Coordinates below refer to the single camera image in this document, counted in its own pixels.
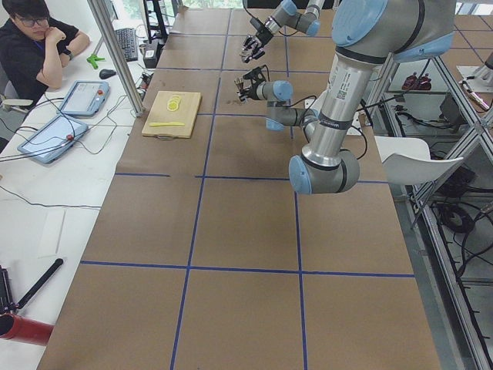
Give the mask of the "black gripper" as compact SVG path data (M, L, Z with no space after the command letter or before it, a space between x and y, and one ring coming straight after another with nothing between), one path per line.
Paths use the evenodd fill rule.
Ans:
M263 47L273 38L273 33L269 29L261 29L256 35L248 35L243 41L243 51L247 51L246 61L258 60L265 51Z
M246 103L248 99L265 99L263 88L266 84L265 79L256 79L256 73L246 73L242 76L244 82L249 82L250 86L246 92L238 92L238 99L241 103Z

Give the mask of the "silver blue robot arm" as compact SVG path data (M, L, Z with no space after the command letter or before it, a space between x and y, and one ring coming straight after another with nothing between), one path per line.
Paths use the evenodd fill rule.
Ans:
M453 1L344 1L335 12L335 57L320 109L286 106L293 94L287 81L266 81L260 68L236 79L240 101L267 101L266 126L299 126L308 143L289 162L297 193L341 193L360 176L358 160L342 147L374 68L388 55L396 62L439 56L451 48Z
M320 29L320 13L325 1L309 1L304 13L300 13L294 1L282 1L265 21L244 10L250 15L250 24L255 28L254 35L248 35L243 41L240 57L243 63L257 60L264 54L264 47L285 26L295 32L315 36Z

